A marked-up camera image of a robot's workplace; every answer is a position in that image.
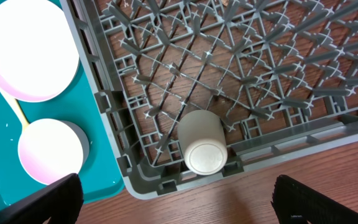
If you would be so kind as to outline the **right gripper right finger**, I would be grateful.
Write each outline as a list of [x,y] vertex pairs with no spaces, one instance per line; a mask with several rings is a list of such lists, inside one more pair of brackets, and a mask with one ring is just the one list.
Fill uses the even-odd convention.
[[358,224],[358,213],[305,184],[280,175],[272,194],[279,224]]

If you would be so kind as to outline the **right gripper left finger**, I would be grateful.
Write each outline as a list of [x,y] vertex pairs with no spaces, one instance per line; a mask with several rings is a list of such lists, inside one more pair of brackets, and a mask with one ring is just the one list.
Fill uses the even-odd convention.
[[78,174],[69,174],[0,210],[0,224],[76,223],[84,203]]

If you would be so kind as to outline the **pink bowl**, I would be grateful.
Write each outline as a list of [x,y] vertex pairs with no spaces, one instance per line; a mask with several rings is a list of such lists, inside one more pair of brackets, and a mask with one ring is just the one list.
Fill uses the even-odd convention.
[[90,154],[90,143],[78,125],[45,118],[23,130],[17,152],[26,173],[49,185],[68,174],[80,173]]

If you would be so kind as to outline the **yellow plastic spoon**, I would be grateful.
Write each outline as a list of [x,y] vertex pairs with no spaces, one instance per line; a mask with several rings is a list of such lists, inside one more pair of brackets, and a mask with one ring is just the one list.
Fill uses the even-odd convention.
[[20,121],[20,123],[22,125],[22,131],[24,131],[28,127],[29,122],[28,122],[27,118],[25,117],[25,114],[23,113],[23,111],[20,107],[20,104],[13,96],[9,95],[1,88],[0,88],[0,94],[2,94],[5,101],[8,103],[8,105],[11,107],[11,109],[17,116],[18,120]]

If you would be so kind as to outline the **white cup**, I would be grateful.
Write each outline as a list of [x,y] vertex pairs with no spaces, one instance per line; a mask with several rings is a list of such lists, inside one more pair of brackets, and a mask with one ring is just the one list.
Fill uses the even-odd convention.
[[185,164],[195,174],[215,174],[227,161],[221,120],[210,111],[195,110],[186,114],[178,125],[178,140]]

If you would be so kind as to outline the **pink plate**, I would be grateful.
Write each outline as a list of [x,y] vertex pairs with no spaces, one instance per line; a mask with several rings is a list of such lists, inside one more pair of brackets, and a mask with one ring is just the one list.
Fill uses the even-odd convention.
[[0,89],[26,102],[61,94],[79,54],[64,12],[48,0],[0,3]]

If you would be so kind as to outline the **grey dishwasher rack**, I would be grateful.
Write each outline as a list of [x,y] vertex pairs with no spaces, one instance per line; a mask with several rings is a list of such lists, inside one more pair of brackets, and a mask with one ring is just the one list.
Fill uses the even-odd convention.
[[[148,200],[358,142],[358,1],[62,1],[123,186]],[[228,160],[185,164],[218,116]]]

